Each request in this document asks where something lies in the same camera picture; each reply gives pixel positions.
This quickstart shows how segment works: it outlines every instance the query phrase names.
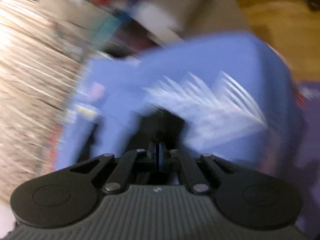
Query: teal object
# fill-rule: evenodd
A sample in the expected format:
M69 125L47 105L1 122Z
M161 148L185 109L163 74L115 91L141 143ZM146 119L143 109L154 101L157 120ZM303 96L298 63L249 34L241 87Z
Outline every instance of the teal object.
M113 15L107 16L98 31L91 39L91 44L96 50L104 48L105 44L110 40L113 34L118 30L122 21Z

